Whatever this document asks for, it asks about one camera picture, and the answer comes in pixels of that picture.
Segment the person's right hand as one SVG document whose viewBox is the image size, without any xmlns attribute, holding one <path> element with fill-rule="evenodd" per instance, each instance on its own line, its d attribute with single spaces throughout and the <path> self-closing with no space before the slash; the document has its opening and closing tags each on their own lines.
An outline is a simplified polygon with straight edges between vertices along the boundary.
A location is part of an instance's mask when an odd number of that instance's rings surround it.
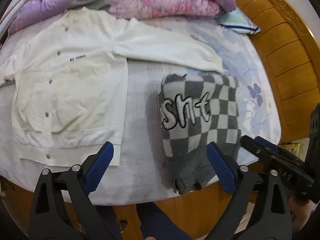
<svg viewBox="0 0 320 240">
<path fill-rule="evenodd" d="M 308 222 L 314 203 L 311 200 L 302 201 L 296 196 L 289 199 L 289 209 L 293 214 L 292 231 L 293 233 L 299 232 Z"/>
</svg>

